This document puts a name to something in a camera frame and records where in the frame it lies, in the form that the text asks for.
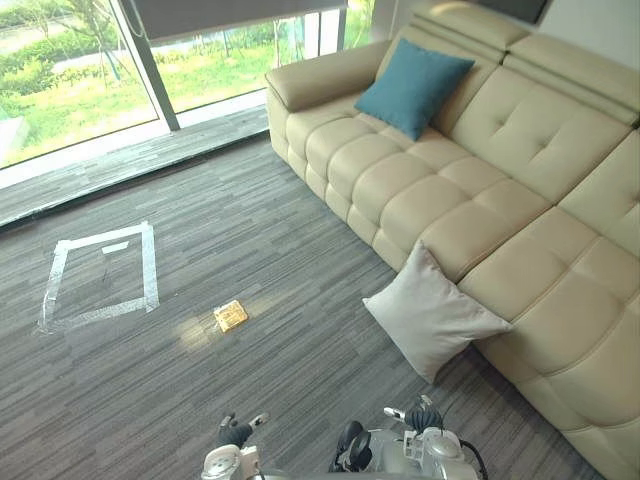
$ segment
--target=glass window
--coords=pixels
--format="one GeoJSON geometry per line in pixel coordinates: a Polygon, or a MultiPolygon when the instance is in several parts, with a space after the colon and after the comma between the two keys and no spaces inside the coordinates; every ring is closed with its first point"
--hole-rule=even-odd
{"type": "Polygon", "coordinates": [[[0,2],[0,167],[156,118],[108,0],[0,2]]]}
{"type": "Polygon", "coordinates": [[[375,0],[349,0],[344,31],[344,48],[361,47],[369,43],[371,16],[375,0]]]}
{"type": "Polygon", "coordinates": [[[305,17],[294,17],[153,40],[153,58],[174,111],[264,88],[267,71],[307,58],[304,24],[305,17]]]}

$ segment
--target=blue throw pillow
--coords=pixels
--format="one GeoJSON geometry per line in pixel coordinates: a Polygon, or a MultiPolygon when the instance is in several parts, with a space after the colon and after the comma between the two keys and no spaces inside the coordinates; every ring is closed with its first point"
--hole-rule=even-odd
{"type": "Polygon", "coordinates": [[[404,38],[355,107],[417,140],[474,61],[425,50],[404,38]]]}

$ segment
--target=cream leather sofa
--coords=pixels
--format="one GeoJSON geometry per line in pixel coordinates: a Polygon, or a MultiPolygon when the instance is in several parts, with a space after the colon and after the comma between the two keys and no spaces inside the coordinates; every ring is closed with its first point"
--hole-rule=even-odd
{"type": "Polygon", "coordinates": [[[468,3],[419,4],[399,37],[476,61],[417,142],[353,108],[396,38],[270,72],[273,148],[394,269],[423,239],[515,325],[489,361],[640,478],[640,76],[468,3]]]}

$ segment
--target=sofa armrest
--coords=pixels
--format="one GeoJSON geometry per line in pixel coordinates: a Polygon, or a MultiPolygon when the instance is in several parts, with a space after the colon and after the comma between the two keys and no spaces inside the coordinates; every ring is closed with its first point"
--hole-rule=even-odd
{"type": "Polygon", "coordinates": [[[267,83],[290,112],[313,107],[371,85],[390,43],[377,42],[285,65],[268,72],[267,83]]]}

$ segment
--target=white tape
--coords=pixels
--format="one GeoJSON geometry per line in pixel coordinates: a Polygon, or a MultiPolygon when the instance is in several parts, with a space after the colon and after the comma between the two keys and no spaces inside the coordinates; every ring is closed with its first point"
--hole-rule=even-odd
{"type": "Polygon", "coordinates": [[[129,240],[121,243],[114,243],[113,245],[109,245],[108,247],[102,247],[102,253],[105,255],[113,252],[119,252],[120,250],[124,250],[129,246],[129,240]]]}
{"type": "MultiPolygon", "coordinates": [[[[121,242],[115,245],[109,245],[102,249],[104,254],[123,250],[129,246],[129,241],[121,242]]],[[[147,312],[152,311],[160,305],[158,298],[158,283],[156,275],[156,253],[153,238],[153,227],[148,222],[142,222],[140,225],[133,227],[121,228],[111,232],[101,233],[90,237],[80,238],[77,240],[60,240],[54,251],[53,263],[49,280],[47,281],[47,289],[42,302],[42,318],[38,320],[38,330],[44,333],[55,333],[62,328],[76,328],[88,325],[99,320],[118,317],[125,313],[136,310],[145,309],[147,312]],[[71,250],[95,245],[97,243],[108,242],[118,238],[141,234],[142,238],[142,281],[144,296],[109,305],[90,312],[85,312],[74,317],[62,319],[55,318],[55,303],[58,297],[58,290],[62,282],[62,274],[67,262],[67,256],[71,250]]]]}
{"type": "Polygon", "coordinates": [[[148,222],[142,222],[140,225],[134,227],[121,228],[120,230],[112,230],[111,232],[101,233],[99,235],[92,235],[90,237],[79,238],[78,240],[67,240],[69,250],[76,248],[88,247],[96,243],[110,242],[122,237],[128,237],[135,235],[136,233],[142,233],[142,231],[149,226],[148,222]]]}
{"type": "Polygon", "coordinates": [[[142,282],[145,309],[148,313],[160,305],[158,279],[156,277],[156,249],[153,239],[153,227],[149,224],[146,224],[146,228],[142,230],[142,282]]]}

